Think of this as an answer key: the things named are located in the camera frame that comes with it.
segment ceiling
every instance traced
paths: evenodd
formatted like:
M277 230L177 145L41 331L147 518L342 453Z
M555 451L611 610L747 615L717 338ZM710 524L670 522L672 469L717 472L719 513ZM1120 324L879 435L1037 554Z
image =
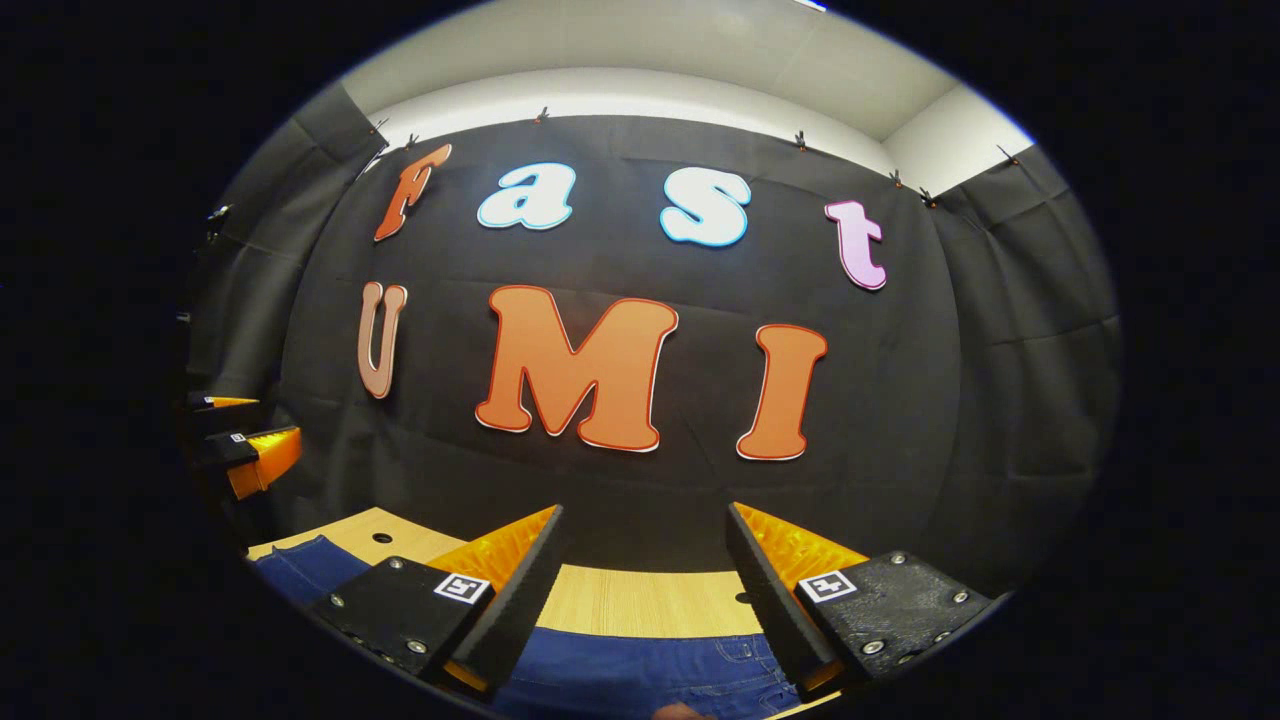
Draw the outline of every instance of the ceiling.
M641 68L765 92L883 141L959 82L895 42L794 0L495 0L352 70L366 114L527 70Z

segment white wall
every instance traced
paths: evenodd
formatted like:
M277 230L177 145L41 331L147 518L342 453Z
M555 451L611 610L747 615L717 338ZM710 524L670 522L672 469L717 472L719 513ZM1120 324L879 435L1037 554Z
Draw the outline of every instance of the white wall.
M938 97L884 140L902 183L940 195L1006 160L1034 141L965 86Z
M879 143L794 102L727 82L631 68L564 68L456 85L369 114L392 147L461 129L552 117L645 115L736 127L794 141L804 129L814 149L888 176L893 161Z
M827 115L736 85L634 68L534 70L456 85L369 115L383 137L404 145L513 120L552 117L645 115L716 123L792 141L804 129L814 149L940 195L1020 152L1034 141L965 86L948 91L883 143Z

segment white letter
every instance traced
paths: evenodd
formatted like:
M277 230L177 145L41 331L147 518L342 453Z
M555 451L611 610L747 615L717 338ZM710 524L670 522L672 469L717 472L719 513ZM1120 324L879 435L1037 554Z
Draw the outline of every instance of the white letter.
M707 168L681 168L667 177L662 190L678 206L658 215L671 240L723 247L746 232L742 205L751 201L751 188L742 178Z
M518 184L534 178L530 184ZM509 228L520 223L531 231L553 228L573 213L567 205L568 191L577 178L573 168L559 163L536 163L502 176L499 190L490 195L476 219L486 228Z

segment wooden table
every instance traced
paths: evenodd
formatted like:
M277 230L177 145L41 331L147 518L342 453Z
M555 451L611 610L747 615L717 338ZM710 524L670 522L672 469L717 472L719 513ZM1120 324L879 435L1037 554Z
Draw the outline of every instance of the wooden table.
M378 542L375 534L390 536L392 539ZM316 536L326 537L370 565L392 555L428 562L466 543L374 507L337 523L251 547L248 559L257 560L270 555L273 548L293 547ZM742 583L732 570L631 573L562 565L538 618L538 626L622 638L709 638L763 632L751 606L735 598L741 592ZM833 697L836 694L773 717L795 715Z

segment letter m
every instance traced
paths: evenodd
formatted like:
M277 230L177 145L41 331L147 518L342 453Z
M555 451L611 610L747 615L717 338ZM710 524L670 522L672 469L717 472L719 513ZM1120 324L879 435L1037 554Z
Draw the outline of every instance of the letter m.
M564 432L595 388L591 415L577 425L582 442L630 452L658 447L649 421L653 383L662 342L680 322L675 310L652 300L620 300L573 350L550 292L499 287L489 306L498 313L498 346L489 398L476 406L481 425L513 433L530 428L532 415L520 402L527 378L548 434Z

